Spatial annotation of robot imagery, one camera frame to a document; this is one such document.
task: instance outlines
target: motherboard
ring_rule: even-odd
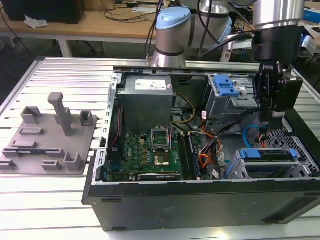
[[[123,157],[110,162],[108,181],[134,182],[139,176],[155,180],[160,175],[174,180],[209,180],[198,162],[202,139],[199,134],[152,131],[147,134],[126,134]]]

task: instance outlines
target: slotted aluminum surface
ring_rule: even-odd
[[[148,62],[94,58],[36,61],[0,107],[0,149],[7,146],[21,124],[20,114],[25,106],[38,106],[42,113],[54,113],[47,104],[49,93],[54,91],[64,94],[64,105],[71,113],[89,109],[100,118],[90,146],[96,149],[114,66],[145,67]],[[187,62],[187,66],[222,71],[258,70],[257,64],[249,63]],[[301,90],[296,109],[320,138],[319,97],[307,83]],[[0,239],[320,239],[320,207],[287,225],[105,233],[92,208],[81,204],[87,172],[88,168],[83,175],[73,177],[0,176]]]

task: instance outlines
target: power supply label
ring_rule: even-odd
[[[166,90],[166,80],[138,79],[135,90]]]

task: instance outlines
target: green circuit board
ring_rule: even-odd
[[[139,173],[170,173],[179,174],[184,179],[181,158],[179,152],[178,135],[171,135],[171,149],[169,152],[156,151],[153,152],[152,141],[156,144],[165,144],[167,138],[163,135],[156,135],[152,140],[151,133],[148,134],[127,134],[124,141],[124,156],[120,162],[118,173],[113,173],[113,180],[127,179],[127,175],[123,174],[139,174]],[[199,151],[202,149],[201,137],[198,134],[192,135],[193,151],[198,157]],[[210,180],[209,172],[200,176],[201,180]]]
[[[167,139],[156,139],[155,142],[163,144]],[[166,165],[155,163],[158,159],[166,159]],[[121,162],[121,172],[129,173],[176,173],[181,174],[181,164],[178,149],[177,135],[172,136],[171,150],[169,152],[153,152],[151,134],[127,134],[124,142],[124,158]]]

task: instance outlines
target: yellow wire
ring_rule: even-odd
[[[184,120],[184,121],[171,121],[170,123],[172,123],[172,124],[188,124],[188,123],[190,123],[190,122],[195,118],[195,116],[196,116],[196,109],[194,108],[194,106],[192,105],[192,103],[191,103],[185,96],[183,96],[183,95],[180,94],[180,93],[177,93],[176,95],[177,95],[177,96],[180,96],[181,98],[183,98],[183,99],[191,106],[193,113],[192,113],[192,116],[191,116],[189,119],[187,119],[187,120]]]

